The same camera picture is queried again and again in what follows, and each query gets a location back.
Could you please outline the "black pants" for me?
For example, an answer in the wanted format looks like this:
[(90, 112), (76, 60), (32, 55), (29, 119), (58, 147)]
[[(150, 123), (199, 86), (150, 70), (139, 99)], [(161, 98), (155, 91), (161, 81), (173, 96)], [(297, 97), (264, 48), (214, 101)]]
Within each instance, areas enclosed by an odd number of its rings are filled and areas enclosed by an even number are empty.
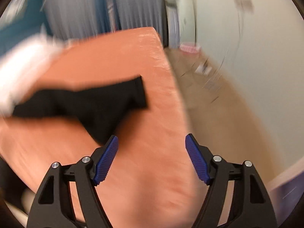
[(142, 77), (98, 88), (69, 91), (43, 89), (16, 105), (12, 115), (21, 118), (76, 118), (91, 137), (104, 145), (132, 110), (147, 108)]

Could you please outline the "orange bed blanket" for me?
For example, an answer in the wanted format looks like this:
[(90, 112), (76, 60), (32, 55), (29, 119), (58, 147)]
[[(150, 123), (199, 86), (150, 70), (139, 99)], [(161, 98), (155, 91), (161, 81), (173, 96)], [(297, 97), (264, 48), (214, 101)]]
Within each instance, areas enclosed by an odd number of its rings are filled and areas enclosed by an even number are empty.
[[(29, 90), (106, 86), (141, 76), (148, 108), (130, 112), (115, 131), (119, 149), (96, 191), (114, 227), (191, 227), (206, 195), (184, 140), (188, 123), (171, 67), (153, 28), (78, 42)], [(1, 119), (1, 156), (34, 192), (53, 162), (90, 155), (97, 143), (72, 120)]]

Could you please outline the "white bed cover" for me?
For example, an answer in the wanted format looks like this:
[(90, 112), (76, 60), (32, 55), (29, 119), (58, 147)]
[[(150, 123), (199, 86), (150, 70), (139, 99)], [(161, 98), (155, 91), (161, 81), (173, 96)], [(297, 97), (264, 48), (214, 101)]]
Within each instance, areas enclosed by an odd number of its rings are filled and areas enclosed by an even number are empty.
[(63, 41), (36, 33), (1, 57), (1, 117), (12, 114), (31, 85), (64, 48)]

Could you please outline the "pink waste bin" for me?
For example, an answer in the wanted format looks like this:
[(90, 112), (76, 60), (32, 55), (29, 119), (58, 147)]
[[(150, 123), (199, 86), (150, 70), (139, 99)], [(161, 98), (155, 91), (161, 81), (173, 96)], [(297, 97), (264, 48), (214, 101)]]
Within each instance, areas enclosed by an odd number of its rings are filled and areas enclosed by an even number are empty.
[(180, 44), (179, 49), (189, 54), (198, 54), (201, 51), (201, 46), (197, 43), (183, 42)]

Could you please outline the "grey blue curtains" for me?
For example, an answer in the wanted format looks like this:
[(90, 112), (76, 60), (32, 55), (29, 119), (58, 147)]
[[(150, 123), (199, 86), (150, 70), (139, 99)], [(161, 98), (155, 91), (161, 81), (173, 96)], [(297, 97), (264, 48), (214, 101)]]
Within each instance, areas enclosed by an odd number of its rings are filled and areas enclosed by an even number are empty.
[(165, 0), (44, 0), (52, 33), (59, 39), (84, 39), (102, 33), (152, 27), (169, 43)]

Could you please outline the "standing mirror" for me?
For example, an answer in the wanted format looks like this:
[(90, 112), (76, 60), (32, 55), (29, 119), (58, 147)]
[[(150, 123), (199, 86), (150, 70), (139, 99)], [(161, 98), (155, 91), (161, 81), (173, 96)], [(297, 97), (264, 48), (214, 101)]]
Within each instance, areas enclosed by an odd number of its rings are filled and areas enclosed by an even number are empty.
[(196, 21), (194, 0), (165, 0), (169, 29), (169, 47), (195, 43)]

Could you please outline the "wall power socket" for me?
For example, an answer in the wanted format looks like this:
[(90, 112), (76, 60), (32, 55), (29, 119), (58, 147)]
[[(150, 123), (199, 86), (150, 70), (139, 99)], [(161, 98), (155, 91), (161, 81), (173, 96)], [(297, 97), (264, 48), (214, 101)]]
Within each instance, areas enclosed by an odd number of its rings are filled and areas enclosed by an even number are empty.
[(241, 12), (254, 12), (254, 5), (252, 0), (234, 0), (237, 10)]

